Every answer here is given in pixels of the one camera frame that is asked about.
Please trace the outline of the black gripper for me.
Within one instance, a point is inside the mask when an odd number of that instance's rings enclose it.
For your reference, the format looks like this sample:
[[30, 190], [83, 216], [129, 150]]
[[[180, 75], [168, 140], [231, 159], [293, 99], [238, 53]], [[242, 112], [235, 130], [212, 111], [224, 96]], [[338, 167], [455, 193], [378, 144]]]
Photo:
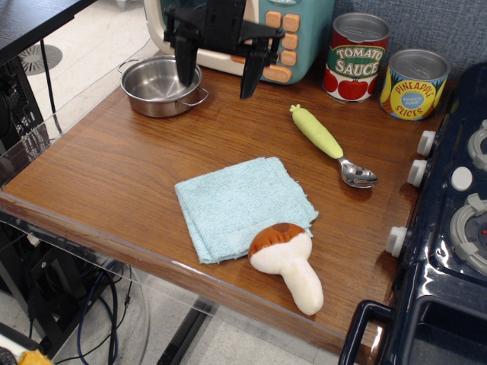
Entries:
[[178, 77], [190, 86], [196, 68], [197, 52], [213, 52], [246, 59], [240, 83], [240, 99], [251, 98], [263, 69], [279, 57], [280, 39], [285, 33], [244, 19], [245, 1], [207, 1], [191, 8], [167, 5], [164, 41], [175, 51]]

